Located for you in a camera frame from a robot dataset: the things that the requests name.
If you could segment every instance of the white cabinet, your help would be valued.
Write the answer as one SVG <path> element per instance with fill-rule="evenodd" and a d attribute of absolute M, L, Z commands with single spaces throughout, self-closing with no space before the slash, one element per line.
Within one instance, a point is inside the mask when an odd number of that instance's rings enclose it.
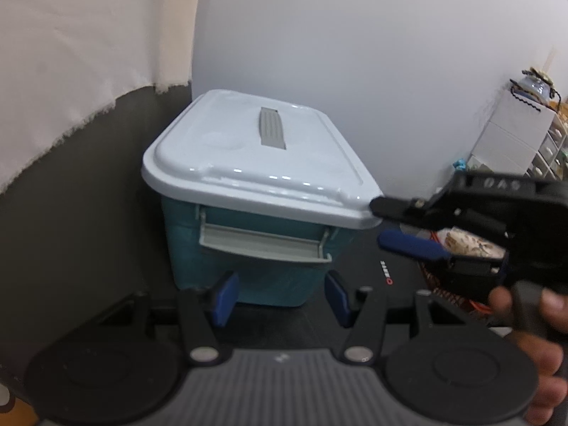
<path fill-rule="evenodd" d="M 496 173 L 549 177 L 566 135 L 556 112 L 530 100 L 503 93 L 472 151 L 479 163 Z"/>

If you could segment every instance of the finger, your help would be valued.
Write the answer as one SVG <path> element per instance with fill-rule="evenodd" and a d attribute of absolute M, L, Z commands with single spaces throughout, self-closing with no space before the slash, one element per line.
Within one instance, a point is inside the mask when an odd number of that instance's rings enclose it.
<path fill-rule="evenodd" d="M 568 383 L 559 377 L 539 376 L 539 389 L 532 400 L 533 405 L 554 408 L 566 397 Z"/>
<path fill-rule="evenodd" d="M 512 304 L 513 298 L 505 287 L 497 287 L 489 293 L 489 306 L 491 306 L 493 313 L 506 323 L 511 323 L 513 320 Z"/>
<path fill-rule="evenodd" d="M 535 426 L 542 426 L 552 416 L 554 409 L 548 407 L 538 407 L 536 405 L 531 405 L 529 410 L 526 412 L 525 419 L 534 424 Z"/>
<path fill-rule="evenodd" d="M 562 333 L 568 333 L 568 296 L 542 290 L 540 312 L 545 320 Z"/>
<path fill-rule="evenodd" d="M 560 368 L 563 354 L 558 344 L 525 332 L 512 332 L 507 335 L 507 340 L 512 341 L 530 357 L 541 375 L 552 376 Z"/>

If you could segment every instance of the dark gray wall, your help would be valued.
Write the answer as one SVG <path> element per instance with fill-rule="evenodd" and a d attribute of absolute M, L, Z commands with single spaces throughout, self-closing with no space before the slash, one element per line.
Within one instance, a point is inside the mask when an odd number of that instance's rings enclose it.
<path fill-rule="evenodd" d="M 0 379 L 16 392 L 38 349 L 138 289 L 171 293 L 159 199 L 142 154 L 191 90 L 133 91 L 0 196 Z"/>

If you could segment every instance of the blue gripper pad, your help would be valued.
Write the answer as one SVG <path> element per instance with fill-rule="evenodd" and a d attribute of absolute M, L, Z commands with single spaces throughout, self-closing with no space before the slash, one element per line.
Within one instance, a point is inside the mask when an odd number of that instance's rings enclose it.
<path fill-rule="evenodd" d="M 231 316 L 231 312 L 233 312 L 233 307 L 235 307 L 238 297 L 239 276 L 237 273 L 233 273 L 215 293 L 211 309 L 211 324 L 214 327 L 225 326 L 226 321 Z"/>
<path fill-rule="evenodd" d="M 337 322 L 344 328 L 352 327 L 355 315 L 349 305 L 349 296 L 345 285 L 336 272 L 330 271 L 327 273 L 324 291 L 326 300 L 335 314 Z"/>
<path fill-rule="evenodd" d="M 404 234 L 399 230 L 386 230 L 377 237 L 377 243 L 383 250 L 397 253 L 417 261 L 435 262 L 449 260 L 452 254 L 433 240 L 419 239 Z"/>

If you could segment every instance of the teal plastic box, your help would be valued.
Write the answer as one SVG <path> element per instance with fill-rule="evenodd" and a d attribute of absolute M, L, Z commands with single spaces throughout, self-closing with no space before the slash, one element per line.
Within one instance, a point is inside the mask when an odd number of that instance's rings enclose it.
<path fill-rule="evenodd" d="M 330 262 L 262 260 L 226 253 L 200 244 L 201 221 L 209 225 L 246 229 L 277 236 L 320 242 L 326 231 L 323 258 L 335 259 L 356 230 L 332 228 L 302 221 L 199 206 L 163 197 L 171 268 L 180 289 L 212 286 L 227 270 L 238 273 L 239 301 L 268 306 L 301 306 L 322 283 Z"/>
<path fill-rule="evenodd" d="M 162 195 L 175 283 L 239 275 L 239 301 L 300 306 L 357 230 L 377 183 L 322 112 L 214 90 L 144 153 Z"/>

